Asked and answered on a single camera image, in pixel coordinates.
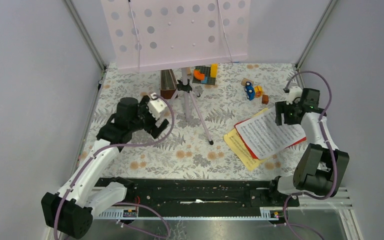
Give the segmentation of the pink music stand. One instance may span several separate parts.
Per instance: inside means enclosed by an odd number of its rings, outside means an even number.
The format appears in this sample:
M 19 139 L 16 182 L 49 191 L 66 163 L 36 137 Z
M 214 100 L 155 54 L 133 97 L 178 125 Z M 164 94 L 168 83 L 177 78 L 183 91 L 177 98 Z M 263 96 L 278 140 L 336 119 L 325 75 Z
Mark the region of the pink music stand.
M 234 63 L 248 58 L 248 0 L 103 0 L 122 73 Z

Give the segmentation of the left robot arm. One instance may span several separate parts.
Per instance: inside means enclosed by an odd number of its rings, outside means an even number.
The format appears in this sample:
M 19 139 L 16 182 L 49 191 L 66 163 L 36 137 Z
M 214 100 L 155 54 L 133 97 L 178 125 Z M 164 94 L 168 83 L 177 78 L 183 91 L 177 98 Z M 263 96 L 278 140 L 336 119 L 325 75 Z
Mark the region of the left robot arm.
M 111 182 L 99 192 L 91 192 L 123 148 L 152 146 L 168 137 L 160 135 L 174 123 L 165 119 L 157 124 L 166 110 L 174 115 L 170 103 L 156 93 L 141 100 L 133 97 L 119 100 L 115 112 L 98 131 L 87 159 L 56 193 L 47 192 L 41 199 L 45 223 L 53 229 L 54 239 L 65 234 L 78 240 L 108 208 L 119 202 L 124 206 L 134 202 L 135 192 L 127 183 Z

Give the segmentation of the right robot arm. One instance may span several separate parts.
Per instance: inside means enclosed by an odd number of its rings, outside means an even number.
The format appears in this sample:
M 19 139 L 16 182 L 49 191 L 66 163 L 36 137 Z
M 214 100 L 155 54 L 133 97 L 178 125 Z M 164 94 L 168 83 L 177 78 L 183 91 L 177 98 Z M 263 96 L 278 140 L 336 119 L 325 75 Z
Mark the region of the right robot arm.
M 319 107 L 320 91 L 293 86 L 284 89 L 285 101 L 275 103 L 277 126 L 300 125 L 307 148 L 291 176 L 277 176 L 270 182 L 267 201 L 281 205 L 287 195 L 307 195 L 325 200 L 336 195 L 350 157 L 339 150 L 327 128 L 326 111 Z

